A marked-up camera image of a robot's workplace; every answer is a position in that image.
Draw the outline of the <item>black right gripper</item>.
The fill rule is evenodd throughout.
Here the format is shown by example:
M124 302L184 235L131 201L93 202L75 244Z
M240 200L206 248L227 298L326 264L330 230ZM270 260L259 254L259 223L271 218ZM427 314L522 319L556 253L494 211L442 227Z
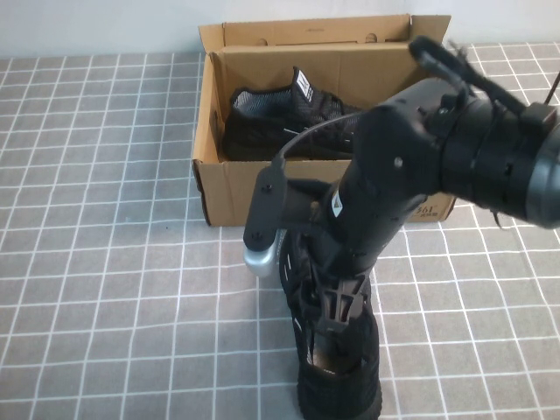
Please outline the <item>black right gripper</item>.
M313 240L318 272L318 333L357 334L365 311L365 274L414 210L414 197L383 191L347 172L326 204L326 230ZM358 274L332 276L328 274Z

